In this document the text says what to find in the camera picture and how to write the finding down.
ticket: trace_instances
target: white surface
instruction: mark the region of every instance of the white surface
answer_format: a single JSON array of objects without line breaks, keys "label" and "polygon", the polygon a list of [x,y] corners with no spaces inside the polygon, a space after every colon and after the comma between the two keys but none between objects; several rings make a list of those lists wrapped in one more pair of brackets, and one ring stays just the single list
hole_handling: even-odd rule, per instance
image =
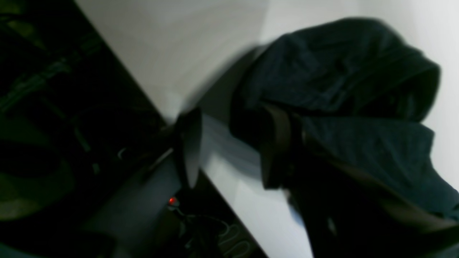
[{"label": "white surface", "polygon": [[[169,120],[228,65],[283,33],[348,16],[384,19],[442,68],[432,160],[459,189],[459,3],[454,0],[77,0],[102,37]],[[203,167],[271,258],[310,257],[280,192],[263,191],[258,155],[228,132],[204,135]]]}]

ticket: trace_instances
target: white table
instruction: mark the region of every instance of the white table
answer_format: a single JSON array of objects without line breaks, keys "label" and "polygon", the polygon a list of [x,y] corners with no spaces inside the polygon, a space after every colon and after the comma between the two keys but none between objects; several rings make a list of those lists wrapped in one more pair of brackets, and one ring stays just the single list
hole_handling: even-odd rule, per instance
[{"label": "white table", "polygon": [[254,46],[348,16],[380,17],[443,67],[446,82],[426,121],[437,132],[433,161],[459,188],[459,4],[426,0],[77,0],[146,95],[168,120],[199,102],[205,113],[201,165],[271,258],[312,257],[301,221],[282,191],[265,191],[259,155],[225,125],[230,94]]}]

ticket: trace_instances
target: dark fabric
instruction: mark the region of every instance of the dark fabric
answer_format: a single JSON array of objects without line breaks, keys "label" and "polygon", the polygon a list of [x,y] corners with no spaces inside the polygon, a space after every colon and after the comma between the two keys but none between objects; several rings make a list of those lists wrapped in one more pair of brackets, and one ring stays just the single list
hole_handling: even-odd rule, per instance
[{"label": "dark fabric", "polygon": [[364,169],[428,212],[459,219],[459,194],[430,161],[433,132],[419,122],[440,68],[383,23],[343,19],[286,34],[247,71],[230,129],[258,148],[266,103],[300,114],[338,158]]}]

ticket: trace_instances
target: dark jacket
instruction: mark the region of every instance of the dark jacket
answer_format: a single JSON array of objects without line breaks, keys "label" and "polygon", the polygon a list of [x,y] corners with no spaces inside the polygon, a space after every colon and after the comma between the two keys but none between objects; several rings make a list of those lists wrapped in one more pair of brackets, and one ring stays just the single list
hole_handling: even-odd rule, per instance
[{"label": "dark jacket", "polygon": [[459,220],[459,194],[430,160],[434,133],[420,124],[440,68],[377,20],[343,19],[285,34],[247,71],[230,129],[258,148],[264,103],[303,117],[303,129],[424,210]]}]

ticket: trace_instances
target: red light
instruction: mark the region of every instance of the red light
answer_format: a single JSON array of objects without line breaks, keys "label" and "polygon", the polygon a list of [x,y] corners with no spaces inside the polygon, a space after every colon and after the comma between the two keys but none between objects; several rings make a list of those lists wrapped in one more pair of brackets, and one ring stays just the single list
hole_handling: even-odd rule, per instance
[{"label": "red light", "polygon": [[169,199],[169,205],[174,205],[174,203],[177,201],[177,199],[175,199],[175,197],[171,197]]}]

